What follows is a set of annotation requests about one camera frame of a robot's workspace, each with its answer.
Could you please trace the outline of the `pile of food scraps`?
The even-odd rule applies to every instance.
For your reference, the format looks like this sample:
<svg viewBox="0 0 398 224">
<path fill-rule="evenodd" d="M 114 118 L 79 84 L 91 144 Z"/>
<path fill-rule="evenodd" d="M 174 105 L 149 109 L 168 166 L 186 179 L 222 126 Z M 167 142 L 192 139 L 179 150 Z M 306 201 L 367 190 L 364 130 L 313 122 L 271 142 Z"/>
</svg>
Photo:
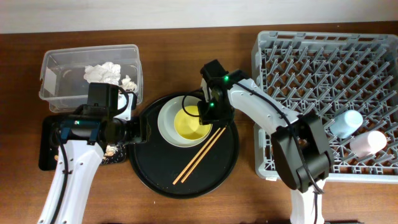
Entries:
<svg viewBox="0 0 398 224">
<path fill-rule="evenodd" d="M 119 153 L 119 146 L 107 145 L 103 156 L 103 162 L 109 162 L 110 160 L 117 158 Z"/>
</svg>

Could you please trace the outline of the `wooden chopstick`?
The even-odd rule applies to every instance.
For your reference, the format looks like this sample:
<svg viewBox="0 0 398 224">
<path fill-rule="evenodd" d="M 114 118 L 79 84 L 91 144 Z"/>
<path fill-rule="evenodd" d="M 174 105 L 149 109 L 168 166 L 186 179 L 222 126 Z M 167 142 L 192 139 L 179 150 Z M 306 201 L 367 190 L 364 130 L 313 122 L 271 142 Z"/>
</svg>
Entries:
<svg viewBox="0 0 398 224">
<path fill-rule="evenodd" d="M 201 147 L 201 149 L 195 154 L 195 156 L 191 159 L 191 161 L 184 167 L 184 169 L 181 171 L 181 173 L 179 173 L 179 175 L 175 178 L 175 180 L 172 182 L 173 185 L 175 185 L 180 179 L 182 179 L 182 178 L 185 176 L 185 174 L 189 171 L 190 167 L 193 165 L 193 163 L 195 162 L 195 160 L 199 158 L 199 156 L 200 156 L 200 154 L 202 153 L 202 151 L 204 150 L 204 148 L 205 148 L 205 144 L 204 144 L 204 145 Z"/>
<path fill-rule="evenodd" d="M 190 167 L 189 171 L 185 174 L 185 176 L 182 178 L 181 183 L 184 183 L 188 177 L 190 176 L 190 174 L 195 170 L 195 168 L 199 165 L 199 163 L 204 159 L 204 157 L 206 156 L 206 154 L 210 151 L 210 149 L 213 147 L 213 145 L 217 142 L 217 140 L 220 138 L 220 136 L 224 133 L 224 131 L 226 130 L 226 127 L 222 128 L 221 130 L 218 130 L 217 133 L 215 133 L 211 139 L 209 143 L 205 144 L 205 148 L 202 151 L 202 153 L 200 154 L 199 158 L 195 160 L 195 162 L 193 163 L 193 165 Z"/>
</svg>

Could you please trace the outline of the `yellow bowl with food scraps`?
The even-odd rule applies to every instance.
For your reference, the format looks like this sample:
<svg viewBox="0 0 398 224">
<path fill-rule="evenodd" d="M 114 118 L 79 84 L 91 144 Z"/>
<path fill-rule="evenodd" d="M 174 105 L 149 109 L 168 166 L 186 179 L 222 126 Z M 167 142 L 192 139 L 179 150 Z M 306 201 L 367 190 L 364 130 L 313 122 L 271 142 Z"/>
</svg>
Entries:
<svg viewBox="0 0 398 224">
<path fill-rule="evenodd" d="M 211 124 L 200 124 L 197 106 L 185 106 L 175 115 L 174 128 L 176 132 L 184 139 L 195 141 L 204 138 L 212 128 Z"/>
</svg>

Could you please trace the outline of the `grey ceramic plate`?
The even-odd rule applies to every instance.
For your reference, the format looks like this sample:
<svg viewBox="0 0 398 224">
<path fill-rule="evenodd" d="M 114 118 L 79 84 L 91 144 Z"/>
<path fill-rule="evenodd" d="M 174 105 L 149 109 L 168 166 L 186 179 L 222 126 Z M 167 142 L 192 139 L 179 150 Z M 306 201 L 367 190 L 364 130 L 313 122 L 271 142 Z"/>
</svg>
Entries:
<svg viewBox="0 0 398 224">
<path fill-rule="evenodd" d="M 161 107 L 158 115 L 157 125 L 161 136 L 171 145 L 177 147 L 193 147 L 205 140 L 210 132 L 202 139 L 190 141 L 181 137 L 174 128 L 175 115 L 181 109 L 185 110 L 185 106 L 197 106 L 199 98 L 195 96 L 187 96 L 183 100 L 183 96 L 172 97 L 165 105 Z"/>
</svg>

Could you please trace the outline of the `white napkin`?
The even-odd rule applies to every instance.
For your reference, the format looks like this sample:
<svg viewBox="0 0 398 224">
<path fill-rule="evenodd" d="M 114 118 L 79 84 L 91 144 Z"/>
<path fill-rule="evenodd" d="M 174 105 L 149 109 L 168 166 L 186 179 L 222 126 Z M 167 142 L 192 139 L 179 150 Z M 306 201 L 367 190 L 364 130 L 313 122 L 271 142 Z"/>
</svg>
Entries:
<svg viewBox="0 0 398 224">
<path fill-rule="evenodd" d="M 105 62 L 102 65 L 85 67 L 85 74 L 83 78 L 88 83 L 109 83 L 112 85 L 121 86 L 126 91 L 138 92 L 138 85 L 132 80 L 129 75 L 122 78 L 120 64 L 113 62 Z"/>
</svg>

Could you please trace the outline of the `blue plastic cup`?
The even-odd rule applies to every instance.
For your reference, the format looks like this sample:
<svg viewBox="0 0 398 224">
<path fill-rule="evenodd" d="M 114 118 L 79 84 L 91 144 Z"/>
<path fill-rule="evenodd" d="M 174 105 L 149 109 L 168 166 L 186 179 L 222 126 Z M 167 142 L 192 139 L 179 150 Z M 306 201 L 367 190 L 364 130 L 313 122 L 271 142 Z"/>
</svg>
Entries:
<svg viewBox="0 0 398 224">
<path fill-rule="evenodd" d="M 330 132 L 340 139 L 350 137 L 363 124 L 363 116 L 356 110 L 339 114 L 330 126 Z"/>
</svg>

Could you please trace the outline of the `pink plastic cup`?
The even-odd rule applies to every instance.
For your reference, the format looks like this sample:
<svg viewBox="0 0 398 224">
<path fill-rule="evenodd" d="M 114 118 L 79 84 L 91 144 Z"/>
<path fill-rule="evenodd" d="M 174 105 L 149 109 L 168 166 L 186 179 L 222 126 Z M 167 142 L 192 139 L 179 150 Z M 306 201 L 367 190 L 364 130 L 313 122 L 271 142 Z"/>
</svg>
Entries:
<svg viewBox="0 0 398 224">
<path fill-rule="evenodd" d="M 387 145 L 386 136 L 380 131 L 369 131 L 356 136 L 350 142 L 350 149 L 358 157 L 375 154 Z"/>
</svg>

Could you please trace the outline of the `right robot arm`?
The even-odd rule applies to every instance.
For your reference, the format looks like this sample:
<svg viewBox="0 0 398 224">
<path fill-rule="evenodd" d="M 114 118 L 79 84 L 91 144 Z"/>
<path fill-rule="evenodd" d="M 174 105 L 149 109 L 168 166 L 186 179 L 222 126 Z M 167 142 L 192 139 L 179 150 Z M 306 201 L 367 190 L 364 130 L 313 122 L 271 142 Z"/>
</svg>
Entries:
<svg viewBox="0 0 398 224">
<path fill-rule="evenodd" d="M 276 171 L 291 193 L 290 222 L 324 223 L 322 188 L 333 153 L 320 118 L 282 106 L 250 78 L 203 78 L 201 88 L 202 123 L 228 124 L 240 110 L 270 135 Z"/>
</svg>

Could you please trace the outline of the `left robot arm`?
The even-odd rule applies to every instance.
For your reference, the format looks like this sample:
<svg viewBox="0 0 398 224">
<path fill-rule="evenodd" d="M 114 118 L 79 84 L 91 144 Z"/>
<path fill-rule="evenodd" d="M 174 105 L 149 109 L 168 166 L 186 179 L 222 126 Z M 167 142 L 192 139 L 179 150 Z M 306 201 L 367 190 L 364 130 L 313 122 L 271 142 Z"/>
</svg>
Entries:
<svg viewBox="0 0 398 224">
<path fill-rule="evenodd" d="M 128 147 L 147 141 L 147 120 L 94 112 L 81 105 L 52 126 L 58 161 L 39 223 L 81 223 L 90 187 L 108 145 Z"/>
</svg>

